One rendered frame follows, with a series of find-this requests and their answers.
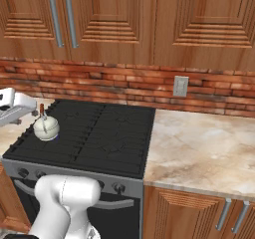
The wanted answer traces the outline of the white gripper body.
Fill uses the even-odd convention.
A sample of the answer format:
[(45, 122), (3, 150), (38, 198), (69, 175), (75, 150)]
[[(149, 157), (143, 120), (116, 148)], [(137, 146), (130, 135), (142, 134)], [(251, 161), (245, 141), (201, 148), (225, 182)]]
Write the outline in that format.
[(2, 99), (0, 101), (0, 126), (19, 120), (36, 108), (36, 100), (22, 93), (16, 93), (9, 100)]

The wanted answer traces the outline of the wooden base cupboard door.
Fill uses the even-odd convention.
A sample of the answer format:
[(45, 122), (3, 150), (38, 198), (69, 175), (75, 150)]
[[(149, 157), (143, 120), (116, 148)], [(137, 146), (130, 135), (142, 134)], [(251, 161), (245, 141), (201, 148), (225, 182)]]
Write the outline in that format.
[(16, 189), (0, 162), (0, 228), (27, 234), (31, 228)]
[(217, 231), (225, 198), (154, 186), (144, 188), (143, 239), (221, 239)]
[(255, 239), (255, 202), (249, 201), (248, 211), (241, 223), (236, 234), (231, 232), (237, 218), (242, 210), (244, 200), (237, 200), (234, 206), (230, 220), (230, 237), (231, 239)]

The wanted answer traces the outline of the grey wall outlet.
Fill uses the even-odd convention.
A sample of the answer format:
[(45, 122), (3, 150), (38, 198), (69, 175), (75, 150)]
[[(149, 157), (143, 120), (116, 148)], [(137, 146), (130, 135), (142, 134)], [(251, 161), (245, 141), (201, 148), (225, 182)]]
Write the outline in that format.
[(173, 95), (175, 97), (185, 97), (187, 94), (189, 77), (175, 76), (173, 84)]

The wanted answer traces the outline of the black oven door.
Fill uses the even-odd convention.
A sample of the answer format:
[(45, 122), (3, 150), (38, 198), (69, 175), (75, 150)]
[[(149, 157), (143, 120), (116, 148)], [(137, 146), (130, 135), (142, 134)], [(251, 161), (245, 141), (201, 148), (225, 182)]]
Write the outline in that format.
[[(101, 196), (99, 199), (101, 201), (120, 201), (125, 199), (132, 199), (134, 201), (133, 207), (123, 209), (100, 209), (95, 208), (96, 204), (87, 209), (89, 220), (100, 233), (101, 239), (141, 239), (143, 182), (140, 178), (110, 176), (108, 174), (103, 174), (101, 176), (95, 176), (93, 174), (69, 174), (69, 176), (82, 176), (96, 181), (102, 181), (105, 184), (105, 187), (104, 189), (101, 189)], [(27, 180), (21, 178), (15, 179), (18, 179), (33, 189), (39, 180)], [(117, 194), (114, 191), (113, 184), (115, 182), (121, 183), (126, 187), (124, 193)], [(28, 204), (30, 202), (35, 204), (35, 207), (28, 211), (29, 219), (33, 225), (39, 213), (39, 201), (36, 199), (35, 195), (29, 195), (16, 185), (15, 187), (18, 190), (24, 204)]]

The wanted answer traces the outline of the black stove with grey front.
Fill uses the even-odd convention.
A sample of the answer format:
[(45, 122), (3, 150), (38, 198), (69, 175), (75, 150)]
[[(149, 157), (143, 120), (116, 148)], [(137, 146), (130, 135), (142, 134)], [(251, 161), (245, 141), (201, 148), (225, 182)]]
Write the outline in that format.
[[(10, 145), (2, 163), (12, 182), (37, 180), (37, 170), (47, 175), (108, 174), (143, 182), (155, 109), (56, 100), (46, 114), (58, 121), (60, 132), (53, 140), (41, 141), (28, 127)], [(21, 177), (19, 168), (26, 168), (29, 175)], [(35, 204), (19, 198), (29, 219)]]

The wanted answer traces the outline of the wooden wall cupboard door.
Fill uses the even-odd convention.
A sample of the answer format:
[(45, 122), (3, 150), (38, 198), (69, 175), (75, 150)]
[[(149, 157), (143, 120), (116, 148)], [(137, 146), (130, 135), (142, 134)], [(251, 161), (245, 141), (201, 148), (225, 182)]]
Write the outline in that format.
[(71, 59), (107, 64), (153, 63), (156, 0), (72, 0), (79, 48)]
[(157, 0), (154, 62), (255, 71), (255, 0)]
[(0, 0), (0, 57), (68, 60), (63, 0), (56, 0), (63, 48), (57, 46), (49, 0)]

